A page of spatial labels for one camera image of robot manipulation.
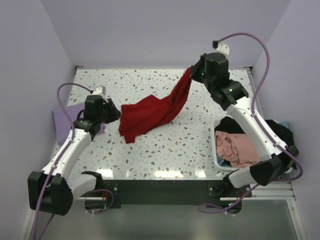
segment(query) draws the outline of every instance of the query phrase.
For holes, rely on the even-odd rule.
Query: white basket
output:
[[[215,134],[215,127],[218,126],[221,122],[221,119],[215,119],[211,122],[212,128],[211,128],[211,148],[212,148],[212,157],[213,157],[213,162],[214,165],[218,168],[221,169],[223,171],[235,171],[237,169],[239,169],[238,167],[232,167],[232,166],[221,166],[218,163],[218,159],[217,159],[217,151],[216,151],[216,134]],[[292,167],[290,167],[285,173],[288,174],[293,170]]]

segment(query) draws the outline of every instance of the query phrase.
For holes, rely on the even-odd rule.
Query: pink clothing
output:
[[[215,148],[219,158],[229,161],[234,168],[244,168],[260,161],[255,146],[245,134],[216,131]]]

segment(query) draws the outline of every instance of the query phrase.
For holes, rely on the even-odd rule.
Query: purple cloth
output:
[[[65,109],[67,113],[70,115],[72,121],[75,121],[77,119],[78,113],[81,110],[85,109],[85,103],[83,102],[73,106],[67,106]],[[68,121],[65,113],[61,110],[61,108],[54,109],[52,110],[52,112],[56,131],[56,142],[59,146],[61,146],[66,141],[71,130],[70,122]],[[102,123],[101,129],[97,134],[103,134],[105,132],[105,128],[106,125]]]

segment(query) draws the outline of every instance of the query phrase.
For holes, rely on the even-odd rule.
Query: terrazzo table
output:
[[[183,69],[78,69],[75,83],[93,89],[104,85],[107,97],[120,110],[150,94],[163,98],[170,94]],[[246,70],[231,70],[231,79],[243,84],[252,96]],[[68,106],[85,101],[88,92],[73,86]],[[116,180],[221,180],[225,173],[213,162],[210,131],[212,122],[226,113],[210,97],[206,88],[193,81],[188,100],[179,115],[164,126],[136,137],[126,144],[119,134],[120,121],[110,123],[83,151],[69,179],[83,171],[95,171],[103,179]]]

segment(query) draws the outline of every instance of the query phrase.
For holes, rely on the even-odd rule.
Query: lavender wall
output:
[[[198,61],[212,40],[247,31],[267,41],[290,0],[42,0],[72,62],[89,68],[176,68]],[[228,41],[233,67],[261,48]]]
[[[267,118],[288,120],[304,167],[292,183],[309,239],[319,239],[320,198],[320,1],[292,0],[267,45],[271,67],[259,99]],[[262,54],[253,68],[258,84],[265,68]]]
[[[0,239],[11,240],[25,220],[28,175],[48,162],[56,89],[73,65],[40,0],[1,0],[0,33]]]

